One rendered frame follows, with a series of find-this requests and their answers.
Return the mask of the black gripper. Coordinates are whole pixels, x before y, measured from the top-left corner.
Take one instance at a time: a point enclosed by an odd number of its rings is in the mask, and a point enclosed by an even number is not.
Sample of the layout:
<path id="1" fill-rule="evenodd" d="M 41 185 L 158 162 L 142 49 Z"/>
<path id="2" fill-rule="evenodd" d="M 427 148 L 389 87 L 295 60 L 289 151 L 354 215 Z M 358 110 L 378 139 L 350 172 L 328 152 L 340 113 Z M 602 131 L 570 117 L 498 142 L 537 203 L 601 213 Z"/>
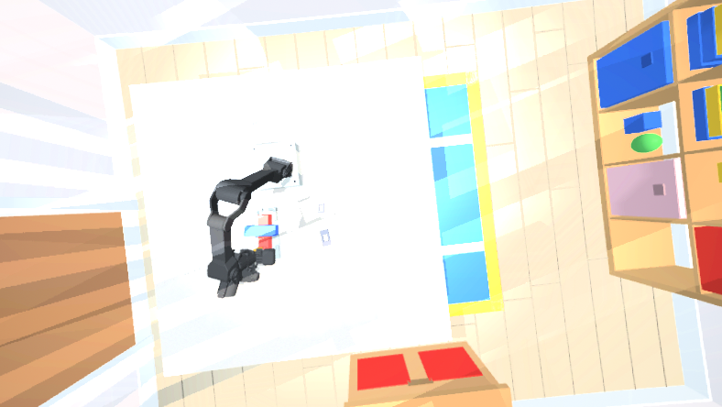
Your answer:
<path id="1" fill-rule="evenodd" d="M 252 250 L 248 248 L 240 248 L 239 253 L 246 256 L 247 265 L 244 270 L 248 270 L 249 266 L 256 264 L 263 264 L 264 266 L 274 265 L 276 263 L 276 249 L 275 248 L 257 248 Z"/>

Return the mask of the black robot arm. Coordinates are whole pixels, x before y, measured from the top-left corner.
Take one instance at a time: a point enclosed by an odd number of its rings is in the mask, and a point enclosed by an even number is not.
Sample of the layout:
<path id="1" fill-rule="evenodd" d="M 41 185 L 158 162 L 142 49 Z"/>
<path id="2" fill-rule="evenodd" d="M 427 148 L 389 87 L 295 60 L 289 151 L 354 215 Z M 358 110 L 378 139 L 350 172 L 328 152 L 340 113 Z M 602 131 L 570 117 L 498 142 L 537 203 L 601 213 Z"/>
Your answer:
<path id="1" fill-rule="evenodd" d="M 254 283 L 259 279 L 257 264 L 244 269 L 246 256 L 232 251 L 231 227 L 252 200 L 252 193 L 268 182 L 280 183 L 292 177 L 293 162 L 270 157 L 263 169 L 242 179 L 220 181 L 209 199 L 210 214 L 206 224 L 210 228 L 212 262 L 207 265 L 207 278 L 220 281 L 217 298 L 235 297 L 239 282 Z M 219 214 L 218 202 L 239 205 L 229 216 Z"/>

